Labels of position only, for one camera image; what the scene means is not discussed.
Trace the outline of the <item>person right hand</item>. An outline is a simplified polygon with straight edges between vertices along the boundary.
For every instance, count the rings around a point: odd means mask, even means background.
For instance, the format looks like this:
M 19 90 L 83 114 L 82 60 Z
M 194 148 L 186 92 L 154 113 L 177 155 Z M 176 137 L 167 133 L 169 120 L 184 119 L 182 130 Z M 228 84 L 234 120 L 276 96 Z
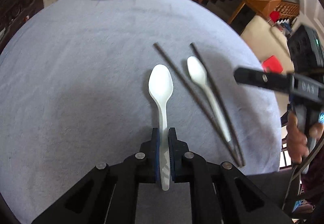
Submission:
M 294 112 L 288 114 L 287 129 L 287 150 L 292 162 L 301 164 L 302 159 L 307 157 L 309 149 L 307 147 L 308 139 L 304 133 L 298 129 L 298 119 Z M 319 140 L 323 134 L 323 124 L 314 124 L 310 131 L 309 137 Z

